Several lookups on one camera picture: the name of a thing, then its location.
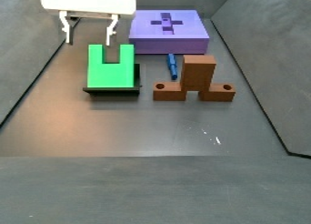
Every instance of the toy block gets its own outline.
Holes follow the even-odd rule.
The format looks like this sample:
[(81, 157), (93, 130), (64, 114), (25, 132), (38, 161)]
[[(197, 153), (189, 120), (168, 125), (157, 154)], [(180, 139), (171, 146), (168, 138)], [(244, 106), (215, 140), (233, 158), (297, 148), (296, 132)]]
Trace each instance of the toy block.
[(205, 54), (209, 35), (196, 10), (137, 10), (128, 41), (136, 54)]
[(187, 91), (200, 91), (209, 88), (209, 82), (216, 67), (213, 56), (183, 56), (181, 87)]
[(181, 91), (180, 83), (157, 82), (153, 84), (155, 101), (184, 101), (185, 92)]
[(104, 91), (137, 92), (140, 83), (139, 66), (133, 65), (133, 45), (120, 46), (119, 63), (105, 63), (103, 45), (88, 46), (88, 87), (84, 91), (100, 93)]
[(236, 89), (232, 84), (209, 84), (209, 90), (199, 91), (201, 101), (231, 102), (236, 94)]
[(169, 68), (171, 80), (176, 80), (179, 74), (177, 74), (177, 63), (173, 54), (168, 54), (168, 68)]
[(157, 82), (153, 84), (155, 101), (184, 101), (187, 91), (199, 91), (201, 101), (229, 102), (236, 89), (232, 84), (212, 84), (211, 79), (216, 61), (213, 56), (183, 56), (180, 83)]

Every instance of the brown block with holes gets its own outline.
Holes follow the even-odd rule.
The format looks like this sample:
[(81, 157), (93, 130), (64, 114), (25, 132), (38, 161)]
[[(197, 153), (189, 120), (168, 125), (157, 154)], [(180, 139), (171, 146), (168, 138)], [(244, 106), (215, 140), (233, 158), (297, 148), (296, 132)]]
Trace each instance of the brown block with holes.
[(235, 86), (229, 83), (209, 84), (209, 90), (199, 92), (201, 101), (231, 102), (236, 94)]
[(200, 91), (209, 88), (216, 67), (212, 55), (184, 55), (181, 87), (185, 91)]
[(153, 100), (155, 101), (184, 101), (187, 92), (181, 91), (177, 82), (153, 83)]

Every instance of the blue cylinder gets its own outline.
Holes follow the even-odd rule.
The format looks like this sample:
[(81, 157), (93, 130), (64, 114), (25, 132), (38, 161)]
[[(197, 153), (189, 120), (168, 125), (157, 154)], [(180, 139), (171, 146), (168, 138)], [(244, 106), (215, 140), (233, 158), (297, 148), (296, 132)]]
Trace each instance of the blue cylinder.
[(168, 54), (168, 67), (169, 67), (171, 80), (176, 80), (179, 74), (177, 74), (177, 64), (173, 54)]

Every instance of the gray wall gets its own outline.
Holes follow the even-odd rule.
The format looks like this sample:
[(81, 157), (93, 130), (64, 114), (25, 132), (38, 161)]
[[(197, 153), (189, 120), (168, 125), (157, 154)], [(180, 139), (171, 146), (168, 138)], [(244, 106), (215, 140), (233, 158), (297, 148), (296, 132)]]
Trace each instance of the gray wall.
[(288, 151), (311, 155), (311, 1), (228, 0), (212, 22)]
[(0, 124), (63, 39), (40, 0), (0, 0)]
[(227, 0), (137, 0), (139, 9), (196, 9), (211, 18)]

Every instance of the cross-shaped slot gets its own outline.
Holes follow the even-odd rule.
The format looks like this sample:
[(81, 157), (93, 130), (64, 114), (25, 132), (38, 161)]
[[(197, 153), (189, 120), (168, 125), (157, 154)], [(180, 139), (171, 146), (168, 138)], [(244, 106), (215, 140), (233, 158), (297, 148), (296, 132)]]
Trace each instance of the cross-shaped slot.
[(171, 20), (169, 13), (160, 13), (161, 21), (152, 20), (151, 25), (161, 25), (163, 35), (175, 35), (173, 25), (183, 25), (181, 20)]

